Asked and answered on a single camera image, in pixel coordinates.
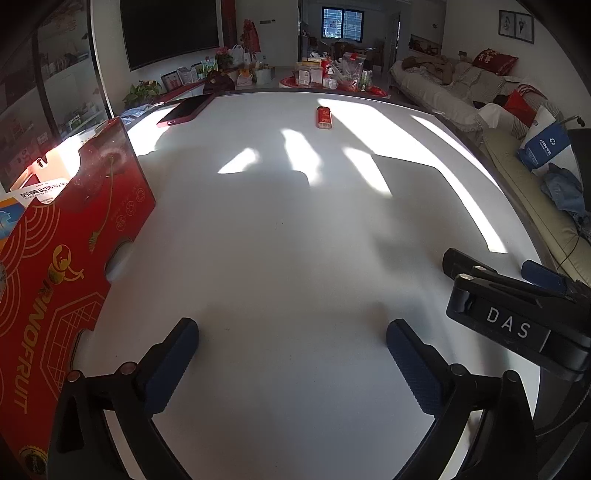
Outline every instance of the red box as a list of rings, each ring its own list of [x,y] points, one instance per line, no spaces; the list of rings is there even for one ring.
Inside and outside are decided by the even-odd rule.
[[[32,478],[46,472],[73,345],[111,287],[105,265],[155,206],[120,119],[79,153],[76,176],[52,203],[34,199],[0,251],[0,432]]]

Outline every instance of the black screen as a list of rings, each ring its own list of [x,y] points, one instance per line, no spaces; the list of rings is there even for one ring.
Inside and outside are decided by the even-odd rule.
[[[131,70],[219,46],[216,0],[121,0]]]
[[[585,208],[591,212],[591,128],[568,130],[570,145],[579,164]]]

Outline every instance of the white bag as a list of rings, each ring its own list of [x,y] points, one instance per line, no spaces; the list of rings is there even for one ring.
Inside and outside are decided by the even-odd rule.
[[[234,45],[230,55],[232,55],[233,65],[238,67],[244,61],[244,48],[241,45]]]
[[[250,87],[252,85],[252,75],[250,70],[241,70],[238,79],[236,80],[237,87]]]

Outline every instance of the window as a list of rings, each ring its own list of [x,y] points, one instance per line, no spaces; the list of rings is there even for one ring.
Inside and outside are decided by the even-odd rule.
[[[342,8],[322,9],[322,37],[344,38],[361,42],[363,39],[363,12]]]

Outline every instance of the cabinet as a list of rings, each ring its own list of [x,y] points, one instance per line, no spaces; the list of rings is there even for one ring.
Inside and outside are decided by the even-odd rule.
[[[89,0],[62,2],[0,76],[0,183],[5,190],[48,150],[109,117],[91,52],[88,12]]]

